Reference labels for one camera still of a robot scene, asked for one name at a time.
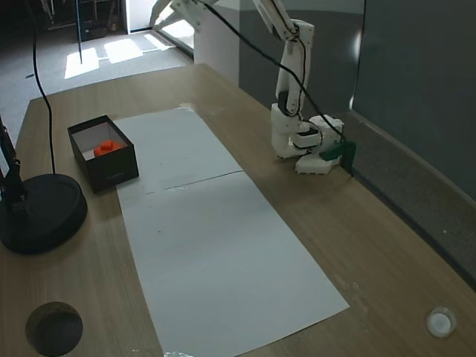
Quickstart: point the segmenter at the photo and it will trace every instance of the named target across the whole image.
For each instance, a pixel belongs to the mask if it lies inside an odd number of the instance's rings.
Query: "metal pole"
[[[76,3],[76,28],[77,28],[77,48],[80,52],[81,64],[83,64],[83,50],[81,48],[81,21],[80,21],[80,2],[79,0],[74,1]]]

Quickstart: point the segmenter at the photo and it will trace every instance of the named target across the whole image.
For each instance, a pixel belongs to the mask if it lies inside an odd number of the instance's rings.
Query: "lamp base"
[[[0,240],[19,254],[40,254],[66,242],[80,229],[88,205],[71,177],[41,175],[24,182],[25,212],[14,214],[0,202]]]

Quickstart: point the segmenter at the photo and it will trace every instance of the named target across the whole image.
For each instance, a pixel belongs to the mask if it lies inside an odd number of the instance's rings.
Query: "black box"
[[[134,144],[107,115],[68,128],[74,157],[93,192],[105,190],[139,176]],[[112,139],[122,148],[94,157],[94,149]]]

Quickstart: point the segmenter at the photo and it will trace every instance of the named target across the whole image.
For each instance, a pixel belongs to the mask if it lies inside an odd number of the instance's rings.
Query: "orange block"
[[[114,140],[106,140],[101,143],[100,146],[94,149],[94,157],[102,156],[105,154],[109,154],[115,150],[122,149],[123,145],[119,144],[117,141]]]

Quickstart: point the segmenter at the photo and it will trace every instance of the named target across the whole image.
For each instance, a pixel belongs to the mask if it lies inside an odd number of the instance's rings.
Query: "robotic arm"
[[[204,3],[211,6],[218,0],[159,0],[159,2],[160,8],[165,8],[171,2],[171,8],[183,15],[199,32],[204,12],[208,10]],[[281,64],[291,69],[307,88],[314,26],[290,19],[281,0],[254,0],[254,4],[271,34],[285,42]],[[151,20],[154,16],[156,18],[158,13],[153,14]],[[281,158],[301,156],[296,163],[298,173],[329,173],[341,158],[336,155],[320,154],[339,143],[340,135],[320,117],[303,119],[305,95],[299,83],[283,69],[279,73],[276,98],[277,103],[271,107],[271,143],[277,155]],[[326,119],[335,129],[342,132],[344,125],[339,119],[328,115]]]

